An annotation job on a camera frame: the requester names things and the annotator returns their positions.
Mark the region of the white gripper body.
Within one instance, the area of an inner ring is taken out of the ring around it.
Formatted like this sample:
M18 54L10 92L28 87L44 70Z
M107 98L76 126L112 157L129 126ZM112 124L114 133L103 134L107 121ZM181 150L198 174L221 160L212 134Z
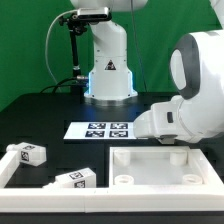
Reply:
M134 136L155 138L162 144L173 144L184 134L178 118L180 100L155 103L133 122Z

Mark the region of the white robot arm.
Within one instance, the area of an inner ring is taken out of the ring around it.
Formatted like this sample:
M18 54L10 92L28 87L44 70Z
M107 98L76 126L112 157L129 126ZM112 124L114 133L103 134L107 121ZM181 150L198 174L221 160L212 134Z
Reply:
M112 11L133 11L148 0L70 0L75 18L90 24L94 67L86 100L104 105L137 95L127 67L127 37L109 18ZM133 122L134 136L197 143L224 133L224 0L209 0L222 28L184 35L170 58L170 74L178 94L155 103Z

